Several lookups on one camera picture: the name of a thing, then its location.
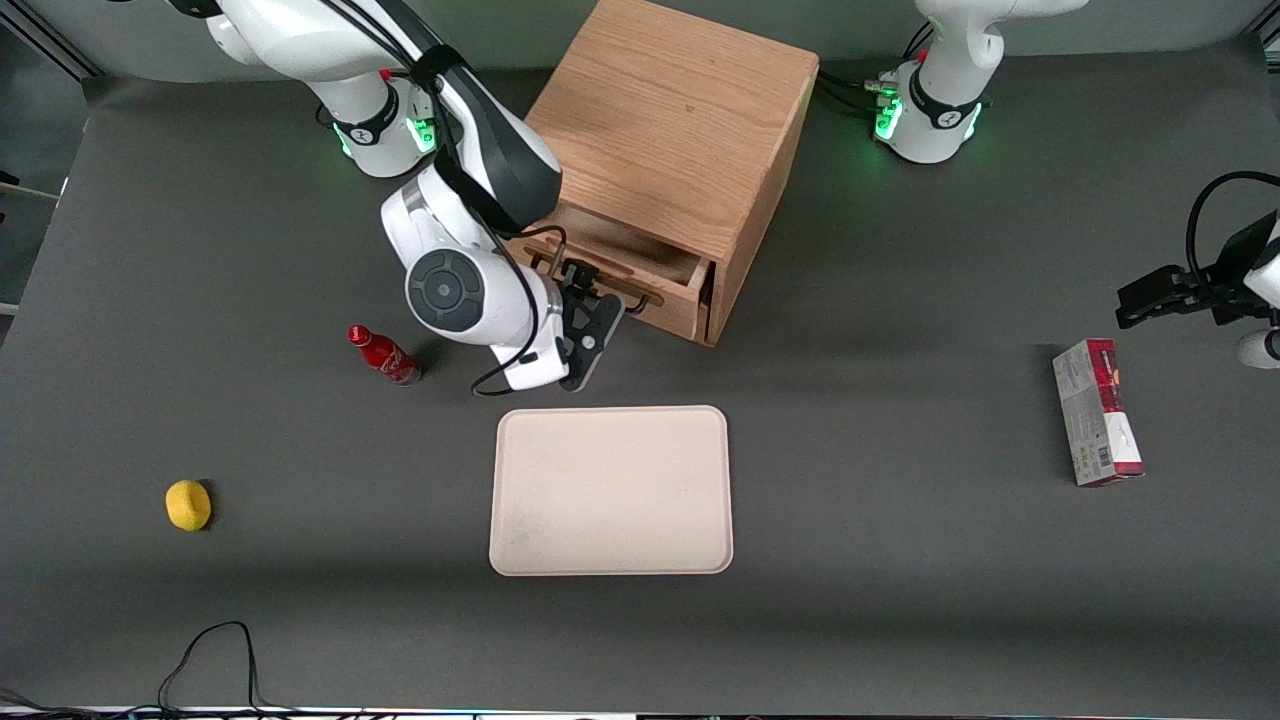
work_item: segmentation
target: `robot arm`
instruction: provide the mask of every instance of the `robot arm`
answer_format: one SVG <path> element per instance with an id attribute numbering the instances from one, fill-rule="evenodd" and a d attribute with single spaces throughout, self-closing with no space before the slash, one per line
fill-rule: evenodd
<path id="1" fill-rule="evenodd" d="M 594 293 L 590 268 L 556 286 L 506 251 L 504 237 L 556 209 L 561 167 L 416 13 L 401 0 L 170 3 L 204 18 L 232 58 L 306 82 L 369 174 L 416 165 L 426 149 L 415 120 L 439 114 L 435 160 L 381 208 L 411 310 L 445 338 L 490 346 L 512 389 L 581 389 L 625 307 Z M 398 67 L 412 83 L 380 74 Z M 457 142 L 442 106 L 461 126 Z M 588 322 L 566 328 L 575 313 Z"/>
<path id="2" fill-rule="evenodd" d="M 876 127 L 876 140 L 913 163 L 941 163 L 973 136 L 986 90 L 1005 58 L 996 23 L 1047 18 L 1078 10 L 1089 0 L 915 0 L 934 26 L 923 60 L 908 58 L 882 73 L 893 91 Z"/>
<path id="3" fill-rule="evenodd" d="M 1270 320 L 1270 329 L 1240 338 L 1236 352 L 1251 368 L 1280 369 L 1280 211 L 1228 238 L 1212 265 L 1201 268 L 1197 259 L 1196 233 L 1204 201 L 1233 179 L 1280 186 L 1280 177 L 1251 170 L 1213 179 L 1196 199 L 1187 222 L 1188 266 L 1165 265 L 1120 288 L 1116 322 L 1120 329 L 1129 329 L 1152 318 L 1202 310 L 1210 310 L 1219 325 L 1244 318 Z"/>

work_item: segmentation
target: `cardboard box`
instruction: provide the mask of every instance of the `cardboard box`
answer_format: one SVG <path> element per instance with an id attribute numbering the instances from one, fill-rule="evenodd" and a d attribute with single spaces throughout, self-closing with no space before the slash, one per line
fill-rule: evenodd
<path id="1" fill-rule="evenodd" d="M 1115 341 L 1082 341 L 1053 360 L 1053 374 L 1071 443 L 1075 484 L 1097 488 L 1144 474 L 1120 401 Z"/>

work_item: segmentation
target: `bottle label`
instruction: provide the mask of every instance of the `bottle label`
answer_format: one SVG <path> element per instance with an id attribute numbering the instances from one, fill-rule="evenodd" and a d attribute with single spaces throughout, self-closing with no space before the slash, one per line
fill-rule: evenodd
<path id="1" fill-rule="evenodd" d="M 387 356 L 379 370 L 396 384 L 413 384 L 419 379 L 417 364 L 398 346 L 392 348 L 392 354 Z"/>

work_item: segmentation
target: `green indicator light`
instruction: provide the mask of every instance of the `green indicator light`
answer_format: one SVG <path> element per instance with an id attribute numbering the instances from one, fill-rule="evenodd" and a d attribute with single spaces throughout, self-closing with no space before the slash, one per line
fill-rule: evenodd
<path id="1" fill-rule="evenodd" d="M 969 120 L 969 129 L 964 131 L 965 140 L 973 137 L 973 129 L 978 127 L 978 115 L 980 114 L 982 114 L 982 102 L 978 102 L 978 106 L 973 109 L 973 119 Z"/>
<path id="2" fill-rule="evenodd" d="M 435 123 L 431 120 L 404 118 L 404 126 L 413 136 L 413 142 L 417 143 L 417 149 L 421 150 L 422 154 L 435 150 Z"/>
<path id="3" fill-rule="evenodd" d="M 876 118 L 876 135 L 881 140 L 893 137 L 893 131 L 897 129 L 897 119 L 901 117 L 902 101 L 895 97 L 892 102 L 881 109 L 879 117 Z"/>
<path id="4" fill-rule="evenodd" d="M 338 141 L 342 142 L 342 154 L 351 158 L 351 147 L 347 146 L 347 138 L 343 137 L 342 131 L 338 129 L 338 123 L 333 124 L 333 132 L 338 136 Z"/>

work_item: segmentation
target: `beige tray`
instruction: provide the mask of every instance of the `beige tray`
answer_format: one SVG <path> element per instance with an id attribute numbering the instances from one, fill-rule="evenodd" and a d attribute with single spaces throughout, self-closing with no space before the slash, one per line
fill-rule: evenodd
<path id="1" fill-rule="evenodd" d="M 713 574 L 732 559 L 728 427 L 716 407 L 516 410 L 498 424 L 498 573 Z"/>

